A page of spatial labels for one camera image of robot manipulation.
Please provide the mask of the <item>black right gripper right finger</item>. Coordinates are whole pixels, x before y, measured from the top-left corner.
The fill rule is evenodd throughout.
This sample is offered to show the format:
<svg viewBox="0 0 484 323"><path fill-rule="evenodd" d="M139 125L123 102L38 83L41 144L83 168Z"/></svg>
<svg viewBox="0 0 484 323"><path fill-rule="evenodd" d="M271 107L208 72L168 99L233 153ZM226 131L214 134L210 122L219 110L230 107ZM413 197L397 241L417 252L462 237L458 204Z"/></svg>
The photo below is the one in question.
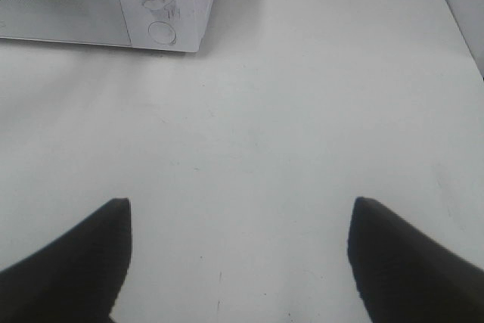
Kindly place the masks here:
<svg viewBox="0 0 484 323"><path fill-rule="evenodd" d="M482 269L377 200L355 200L347 255L372 322L483 320Z"/></svg>

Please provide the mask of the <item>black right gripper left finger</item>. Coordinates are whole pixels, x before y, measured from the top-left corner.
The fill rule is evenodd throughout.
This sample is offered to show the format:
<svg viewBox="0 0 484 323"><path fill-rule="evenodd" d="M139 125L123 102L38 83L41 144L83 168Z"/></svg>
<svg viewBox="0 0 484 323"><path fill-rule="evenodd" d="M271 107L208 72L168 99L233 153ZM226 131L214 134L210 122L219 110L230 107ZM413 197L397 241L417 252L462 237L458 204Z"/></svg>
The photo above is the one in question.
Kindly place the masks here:
<svg viewBox="0 0 484 323"><path fill-rule="evenodd" d="M132 258L129 199L109 200L1 272L3 322L111 322Z"/></svg>

